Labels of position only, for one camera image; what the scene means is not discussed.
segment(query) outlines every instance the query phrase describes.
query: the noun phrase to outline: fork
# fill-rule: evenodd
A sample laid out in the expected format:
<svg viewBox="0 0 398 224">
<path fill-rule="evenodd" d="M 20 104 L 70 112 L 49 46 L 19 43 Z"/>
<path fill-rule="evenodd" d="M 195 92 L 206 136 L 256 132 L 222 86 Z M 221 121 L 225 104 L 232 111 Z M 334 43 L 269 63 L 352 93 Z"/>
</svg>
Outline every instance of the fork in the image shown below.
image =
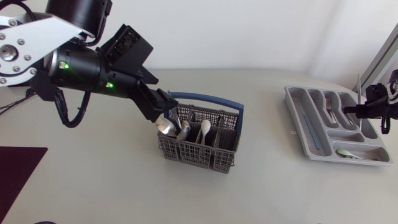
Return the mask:
<svg viewBox="0 0 398 224">
<path fill-rule="evenodd" d="M 328 112 L 328 114 L 331 117 L 331 119 L 333 120 L 333 122 L 337 123 L 335 113 L 333 112 L 333 109 L 331 108 L 331 102 L 330 102 L 329 97 L 326 97 L 326 111 Z"/>
</svg>

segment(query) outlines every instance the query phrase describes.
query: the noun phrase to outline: white table surface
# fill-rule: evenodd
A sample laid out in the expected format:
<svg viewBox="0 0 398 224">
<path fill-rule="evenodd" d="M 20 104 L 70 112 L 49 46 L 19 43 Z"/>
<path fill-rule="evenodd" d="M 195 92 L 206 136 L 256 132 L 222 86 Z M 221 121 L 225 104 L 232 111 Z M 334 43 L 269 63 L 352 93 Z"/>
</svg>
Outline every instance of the white table surface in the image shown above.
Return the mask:
<svg viewBox="0 0 398 224">
<path fill-rule="evenodd" d="M 229 174 L 164 159 L 155 125 L 129 99 L 92 95 L 81 124 L 69 129 L 53 103 L 35 96 L 0 116 L 0 145 L 49 149 L 4 223 L 398 223 L 397 164 L 310 161 L 290 132 L 286 85 L 347 89 L 275 70 L 152 73 L 160 80 L 152 88 L 245 105 Z M 0 105 L 24 91 L 0 88 Z M 65 91 L 71 118 L 82 96 Z M 373 125 L 380 133 L 379 122 Z M 394 120 L 382 136 L 395 162 L 397 129 Z"/>
</svg>

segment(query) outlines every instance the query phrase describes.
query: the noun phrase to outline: spoon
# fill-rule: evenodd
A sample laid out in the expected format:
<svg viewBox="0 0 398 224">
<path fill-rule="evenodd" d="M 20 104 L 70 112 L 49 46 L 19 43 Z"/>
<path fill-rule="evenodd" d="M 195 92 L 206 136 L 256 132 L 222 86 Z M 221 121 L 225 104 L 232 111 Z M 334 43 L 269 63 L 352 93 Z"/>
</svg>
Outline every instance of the spoon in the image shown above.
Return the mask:
<svg viewBox="0 0 398 224">
<path fill-rule="evenodd" d="M 156 124 L 157 129 L 161 133 L 166 134 L 170 137 L 177 137 L 177 135 L 175 135 L 175 126 L 171 121 L 169 121 L 165 118 L 159 117 L 159 118 L 157 118 L 155 124 Z"/>
<path fill-rule="evenodd" d="M 368 158 L 362 158 L 359 156 L 355 156 L 354 154 L 350 153 L 349 151 L 345 150 L 345 149 L 337 149 L 336 152 L 342 156 L 347 156 L 347 157 L 353 157 L 355 159 L 368 159 Z"/>
<path fill-rule="evenodd" d="M 210 126 L 211 126 L 211 124 L 210 124 L 209 120 L 203 120 L 201 122 L 200 130 L 201 130 L 202 137 L 201 137 L 201 143 L 200 144 L 205 144 L 206 135 L 210 131 Z"/>
<path fill-rule="evenodd" d="M 172 108 L 172 109 L 170 110 L 170 112 L 172 113 L 173 118 L 174 118 L 174 120 L 177 122 L 178 127 L 180 128 L 180 130 L 182 130 L 183 127 L 181 127 L 180 118 L 178 117 L 178 114 L 177 114 L 177 107 Z"/>
<path fill-rule="evenodd" d="M 179 132 L 177 136 L 177 141 L 185 140 L 188 137 L 189 132 L 191 131 L 191 126 L 189 125 L 188 121 L 182 121 L 181 125 L 182 125 L 182 130 Z"/>
</svg>

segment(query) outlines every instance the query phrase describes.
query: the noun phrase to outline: cutlery basket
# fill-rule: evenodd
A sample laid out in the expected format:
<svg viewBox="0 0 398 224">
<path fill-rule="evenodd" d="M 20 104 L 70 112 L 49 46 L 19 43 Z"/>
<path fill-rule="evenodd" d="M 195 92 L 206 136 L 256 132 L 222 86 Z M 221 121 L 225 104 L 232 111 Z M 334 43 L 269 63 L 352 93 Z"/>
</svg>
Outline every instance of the cutlery basket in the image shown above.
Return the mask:
<svg viewBox="0 0 398 224">
<path fill-rule="evenodd" d="M 195 93 L 169 93 L 174 98 L 200 100 L 236 109 L 239 113 L 224 110 L 213 110 L 194 105 L 178 104 L 177 113 L 180 122 L 187 120 L 191 126 L 188 137 L 177 141 L 160 131 L 157 133 L 159 149 L 163 150 L 166 159 L 181 161 L 186 164 L 209 168 L 227 174 L 234 166 L 234 155 L 241 137 L 244 105 L 215 96 Z M 166 112 L 165 118 L 176 126 L 175 118 Z M 209 120 L 211 128 L 205 138 L 205 145 L 200 144 L 202 133 L 201 122 Z"/>
</svg>

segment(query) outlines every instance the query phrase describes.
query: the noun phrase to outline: cutlery tray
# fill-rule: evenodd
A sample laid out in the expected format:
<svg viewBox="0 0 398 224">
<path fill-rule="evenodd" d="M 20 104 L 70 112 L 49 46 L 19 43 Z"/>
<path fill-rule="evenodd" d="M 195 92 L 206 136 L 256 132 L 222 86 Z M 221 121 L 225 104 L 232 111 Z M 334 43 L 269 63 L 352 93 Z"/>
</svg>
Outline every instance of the cutlery tray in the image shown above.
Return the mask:
<svg viewBox="0 0 398 224">
<path fill-rule="evenodd" d="M 180 122 L 187 120 L 191 126 L 188 137 L 183 141 L 169 137 L 160 131 L 157 133 L 159 149 L 163 150 L 166 159 L 183 163 L 210 168 L 213 170 L 228 173 L 231 166 L 234 166 L 234 154 L 238 149 L 243 123 L 244 106 L 240 103 L 194 93 L 169 93 L 174 98 L 201 100 L 228 106 L 236 109 L 239 113 L 231 113 L 224 110 L 213 110 L 194 105 L 177 105 L 177 113 Z M 177 122 L 172 114 L 165 113 L 165 118 L 171 120 L 177 127 Z M 209 120 L 210 131 L 206 135 L 205 145 L 200 144 L 202 133 L 201 122 Z"/>
<path fill-rule="evenodd" d="M 360 129 L 355 114 L 343 113 L 342 108 L 356 105 L 350 93 L 296 86 L 286 86 L 285 92 L 285 102 L 309 159 L 372 166 L 393 165 L 382 139 L 369 120 L 362 119 Z M 337 123 L 326 110 L 326 98 L 330 99 Z M 377 160 L 344 157 L 337 154 L 338 149 Z"/>
</svg>

